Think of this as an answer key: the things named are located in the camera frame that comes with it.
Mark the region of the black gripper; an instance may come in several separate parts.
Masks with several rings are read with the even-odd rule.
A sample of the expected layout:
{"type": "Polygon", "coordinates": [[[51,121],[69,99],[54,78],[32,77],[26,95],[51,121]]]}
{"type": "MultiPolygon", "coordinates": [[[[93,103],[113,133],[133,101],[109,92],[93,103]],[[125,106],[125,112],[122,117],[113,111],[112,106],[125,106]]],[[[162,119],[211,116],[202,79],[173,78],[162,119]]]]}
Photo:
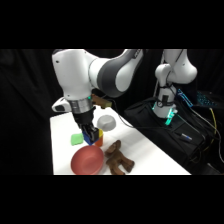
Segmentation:
{"type": "Polygon", "coordinates": [[[82,132],[86,136],[91,136],[92,140],[97,140],[99,138],[99,129],[95,127],[92,123],[94,118],[92,110],[81,114],[73,114],[73,117],[75,119],[75,122],[82,129],[82,132]]]}

